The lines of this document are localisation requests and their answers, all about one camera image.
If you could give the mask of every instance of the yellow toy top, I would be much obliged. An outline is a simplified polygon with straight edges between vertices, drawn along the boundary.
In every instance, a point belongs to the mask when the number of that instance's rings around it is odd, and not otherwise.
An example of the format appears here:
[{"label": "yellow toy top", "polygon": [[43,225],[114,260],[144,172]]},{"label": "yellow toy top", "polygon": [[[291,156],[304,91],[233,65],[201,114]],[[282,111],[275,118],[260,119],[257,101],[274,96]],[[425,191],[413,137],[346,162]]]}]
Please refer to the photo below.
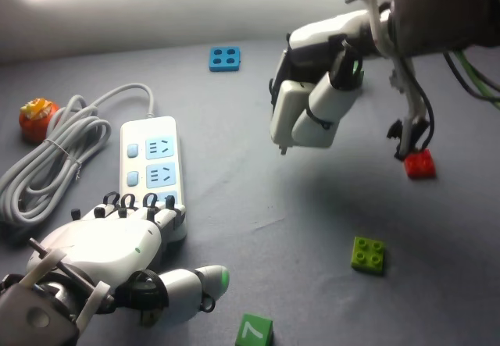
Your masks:
[{"label": "yellow toy top", "polygon": [[21,113],[28,119],[40,119],[50,113],[52,102],[44,98],[36,98],[21,107]]}]

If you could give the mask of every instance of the white power strip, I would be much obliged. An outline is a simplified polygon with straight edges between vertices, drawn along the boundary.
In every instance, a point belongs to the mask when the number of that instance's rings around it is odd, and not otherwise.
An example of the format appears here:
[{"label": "white power strip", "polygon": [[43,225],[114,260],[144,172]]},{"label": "white power strip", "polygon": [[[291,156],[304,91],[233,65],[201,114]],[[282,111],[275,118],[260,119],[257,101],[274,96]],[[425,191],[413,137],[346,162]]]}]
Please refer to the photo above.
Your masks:
[{"label": "white power strip", "polygon": [[[122,197],[132,194],[136,202],[142,203],[147,194],[156,194],[159,202],[172,195],[177,205],[184,205],[179,146],[177,126],[172,117],[124,123],[120,131]],[[168,242],[185,238],[187,232],[184,219]]]}]

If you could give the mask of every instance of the robotic hand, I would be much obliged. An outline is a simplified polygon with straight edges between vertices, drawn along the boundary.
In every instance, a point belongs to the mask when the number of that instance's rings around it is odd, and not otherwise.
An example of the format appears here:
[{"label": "robotic hand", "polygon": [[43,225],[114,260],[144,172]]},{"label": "robotic hand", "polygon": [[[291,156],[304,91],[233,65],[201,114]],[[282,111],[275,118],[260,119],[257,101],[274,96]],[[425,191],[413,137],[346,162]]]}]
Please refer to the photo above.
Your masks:
[{"label": "robotic hand", "polygon": [[75,345],[95,313],[119,307],[141,311],[141,324],[187,321],[211,312],[226,292],[223,266],[148,270],[167,246],[184,239],[185,207],[169,196],[158,202],[147,194],[139,204],[116,192],[84,217],[50,233],[35,252],[27,275],[9,274],[0,286],[2,346]]},{"label": "robotic hand", "polygon": [[414,55],[469,45],[500,45],[500,0],[363,0],[367,9],[311,23],[287,36],[288,47],[270,81],[271,138],[288,147],[330,147],[341,118],[362,93],[363,58],[381,55],[394,70],[391,86],[405,94],[409,111],[387,133],[400,139],[403,160],[429,127],[429,100],[414,77]]}]

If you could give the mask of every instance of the green cable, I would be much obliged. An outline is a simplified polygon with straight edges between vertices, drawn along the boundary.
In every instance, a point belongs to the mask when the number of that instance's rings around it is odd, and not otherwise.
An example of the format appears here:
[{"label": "green cable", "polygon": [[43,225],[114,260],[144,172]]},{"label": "green cable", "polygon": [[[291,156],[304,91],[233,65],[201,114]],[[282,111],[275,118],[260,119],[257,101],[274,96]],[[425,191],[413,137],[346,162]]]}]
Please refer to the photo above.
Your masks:
[{"label": "green cable", "polygon": [[[453,52],[455,54],[455,57],[459,59],[460,63],[463,66],[463,69],[466,71],[467,75],[469,76],[470,80],[474,85],[477,87],[477,90],[485,97],[485,98],[493,98],[494,95],[490,92],[488,87],[486,87],[486,84],[484,84],[481,79],[477,77],[475,74],[472,66],[470,65],[469,61],[467,60],[467,57],[463,54],[461,51]],[[492,102],[493,106],[496,109],[500,110],[500,102]]]}]

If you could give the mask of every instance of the lime green building block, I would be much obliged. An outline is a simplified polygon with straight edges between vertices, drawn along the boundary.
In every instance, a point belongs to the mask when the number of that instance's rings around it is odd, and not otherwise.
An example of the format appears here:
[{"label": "lime green building block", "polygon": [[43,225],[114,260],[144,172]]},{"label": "lime green building block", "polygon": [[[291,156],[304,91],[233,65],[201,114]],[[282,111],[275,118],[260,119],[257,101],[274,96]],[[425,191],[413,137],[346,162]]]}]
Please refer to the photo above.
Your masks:
[{"label": "lime green building block", "polygon": [[355,237],[351,266],[363,272],[382,274],[384,271],[384,242]]},{"label": "lime green building block", "polygon": [[273,340],[273,320],[245,313],[235,346],[269,346]]}]

